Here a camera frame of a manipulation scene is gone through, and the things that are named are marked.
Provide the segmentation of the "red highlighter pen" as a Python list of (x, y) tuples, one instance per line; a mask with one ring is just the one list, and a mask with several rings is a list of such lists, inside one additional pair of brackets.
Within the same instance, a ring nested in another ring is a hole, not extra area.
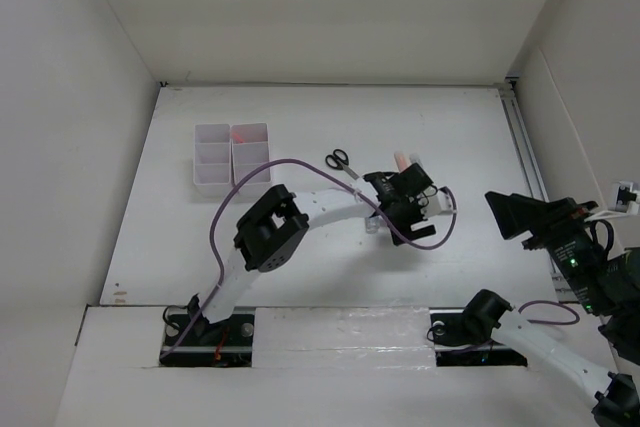
[(231, 133), (231, 138), (236, 143), (245, 143), (246, 142), (246, 140), (240, 134), (238, 134), (237, 132), (232, 132)]

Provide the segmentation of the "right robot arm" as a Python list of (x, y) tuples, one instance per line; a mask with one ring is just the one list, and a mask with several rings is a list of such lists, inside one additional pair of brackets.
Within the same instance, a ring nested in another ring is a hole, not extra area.
[[(529, 233), (526, 250), (544, 249), (584, 311), (603, 316), (598, 328), (620, 357), (639, 361), (639, 250), (612, 257), (612, 220), (639, 213), (639, 192), (621, 188), (612, 207), (572, 198), (544, 202), (519, 194), (488, 192), (486, 201), (502, 237)], [(543, 321), (529, 320), (497, 293), (483, 289), (467, 304), (460, 325), (471, 344), (504, 345), (537, 362), (584, 396), (599, 426), (639, 423), (638, 384), (629, 374), (595, 365), (541, 331)]]

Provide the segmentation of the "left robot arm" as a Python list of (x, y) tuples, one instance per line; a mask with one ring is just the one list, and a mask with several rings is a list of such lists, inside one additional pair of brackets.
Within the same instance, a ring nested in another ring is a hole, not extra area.
[(255, 279), (282, 267), (311, 230), (349, 219), (379, 218), (387, 224), (394, 245), (417, 246), (434, 234), (420, 224), (454, 211), (444, 188), (437, 188), (418, 164), (388, 175), (373, 172), (350, 183), (339, 179), (326, 190), (291, 192), (270, 187), (238, 220), (229, 256), (212, 249), (219, 275), (205, 299), (192, 297), (184, 335), (198, 344), (216, 341), (227, 328), (239, 299)]

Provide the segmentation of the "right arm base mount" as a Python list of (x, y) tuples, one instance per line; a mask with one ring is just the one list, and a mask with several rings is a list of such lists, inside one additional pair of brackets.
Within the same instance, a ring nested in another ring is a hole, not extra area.
[(459, 309), (433, 310), (426, 340), (431, 342), (437, 367), (527, 367), (528, 361), (493, 340), (474, 340), (459, 325)]

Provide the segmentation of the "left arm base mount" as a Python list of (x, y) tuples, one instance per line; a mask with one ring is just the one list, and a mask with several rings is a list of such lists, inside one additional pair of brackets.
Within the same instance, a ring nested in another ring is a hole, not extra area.
[(238, 308), (229, 319), (214, 326), (199, 320), (174, 348), (190, 318), (185, 309), (167, 307), (159, 363), (164, 367), (251, 367), (255, 313), (253, 308)]

